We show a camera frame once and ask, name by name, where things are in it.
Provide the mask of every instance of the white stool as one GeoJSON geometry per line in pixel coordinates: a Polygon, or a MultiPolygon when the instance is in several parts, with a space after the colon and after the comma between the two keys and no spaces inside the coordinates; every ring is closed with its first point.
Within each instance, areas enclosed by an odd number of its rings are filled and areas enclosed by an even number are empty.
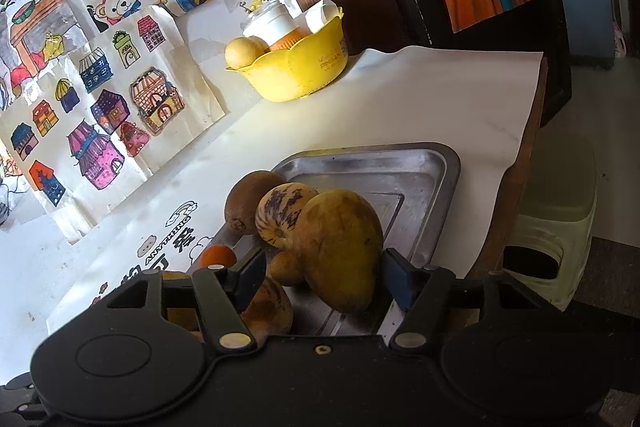
{"type": "Polygon", "coordinates": [[[563,311],[587,263],[596,199],[591,143],[541,131],[504,269],[563,311]]]}

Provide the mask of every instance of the pepino melon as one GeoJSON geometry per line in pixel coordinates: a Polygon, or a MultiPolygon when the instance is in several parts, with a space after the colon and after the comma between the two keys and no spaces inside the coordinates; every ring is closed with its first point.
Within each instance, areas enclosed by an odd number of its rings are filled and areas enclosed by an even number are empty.
{"type": "Polygon", "coordinates": [[[300,212],[317,195],[315,189],[302,183],[279,185],[267,192],[255,212],[260,237],[276,248],[289,250],[300,212]]]}

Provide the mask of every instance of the metal tray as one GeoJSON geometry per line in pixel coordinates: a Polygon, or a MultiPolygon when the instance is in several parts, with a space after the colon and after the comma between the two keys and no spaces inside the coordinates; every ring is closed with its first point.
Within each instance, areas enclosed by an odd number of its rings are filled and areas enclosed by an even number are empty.
{"type": "MultiPolygon", "coordinates": [[[[385,248],[396,248],[416,267],[428,264],[460,175],[460,158],[439,143],[412,143],[308,151],[293,155],[273,169],[288,182],[318,190],[348,188],[375,208],[385,233],[385,248]]],[[[234,248],[238,259],[262,242],[234,235],[223,227],[213,244],[234,248]]],[[[273,249],[268,260],[275,254],[273,249]]],[[[302,285],[287,288],[294,308],[292,333],[357,335],[378,331],[391,304],[385,290],[376,290],[366,313],[335,312],[302,285]]]]}

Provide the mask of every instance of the yellow bowl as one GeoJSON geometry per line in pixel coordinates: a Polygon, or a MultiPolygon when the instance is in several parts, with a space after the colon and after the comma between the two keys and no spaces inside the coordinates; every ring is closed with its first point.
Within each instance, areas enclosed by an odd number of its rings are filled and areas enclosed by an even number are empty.
{"type": "Polygon", "coordinates": [[[349,58],[343,16],[340,10],[318,33],[296,42],[290,50],[267,53],[238,72],[271,102],[287,102],[323,88],[342,73],[349,58]]]}

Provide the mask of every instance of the white paper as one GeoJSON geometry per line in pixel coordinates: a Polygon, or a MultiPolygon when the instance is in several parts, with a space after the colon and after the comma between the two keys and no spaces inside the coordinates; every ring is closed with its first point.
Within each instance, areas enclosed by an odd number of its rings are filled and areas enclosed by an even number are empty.
{"type": "MultiPolygon", "coordinates": [[[[167,215],[184,202],[197,203],[185,225],[194,228],[193,247],[223,225],[226,197],[240,178],[306,150],[424,141],[453,148],[462,172],[432,263],[464,277],[484,244],[502,176],[518,154],[541,59],[542,54],[416,46],[390,55],[367,50],[319,92],[293,102],[259,102],[199,151],[155,198],[134,210],[128,204],[126,230],[117,235],[116,229],[104,228],[76,245],[102,249],[104,238],[110,232],[114,236],[49,317],[49,331],[87,308],[104,282],[111,290],[111,281],[122,281],[139,263],[138,249],[147,238],[166,237],[167,215]],[[211,172],[214,182],[203,184],[211,172]]],[[[163,248],[173,255],[169,269],[190,265],[172,243],[163,248]]],[[[159,254],[148,264],[147,255],[141,268],[153,266],[159,254]]]]}
{"type": "Polygon", "coordinates": [[[223,115],[172,17],[150,7],[25,90],[0,140],[74,241],[223,115]]]}

